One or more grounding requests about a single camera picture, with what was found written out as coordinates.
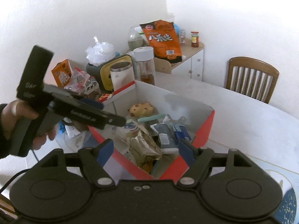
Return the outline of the person's left hand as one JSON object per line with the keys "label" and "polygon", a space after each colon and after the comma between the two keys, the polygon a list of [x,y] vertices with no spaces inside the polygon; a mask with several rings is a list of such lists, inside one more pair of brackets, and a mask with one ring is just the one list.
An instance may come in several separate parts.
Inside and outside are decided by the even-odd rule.
{"label": "person's left hand", "polygon": [[[8,103],[1,112],[1,126],[3,134],[6,140],[10,140],[11,134],[16,126],[16,123],[22,119],[37,119],[39,116],[38,112],[33,110],[29,104],[22,100],[14,100]],[[53,141],[56,136],[56,128],[53,127],[45,135],[38,136],[33,140],[33,149],[39,150],[49,139]]]}

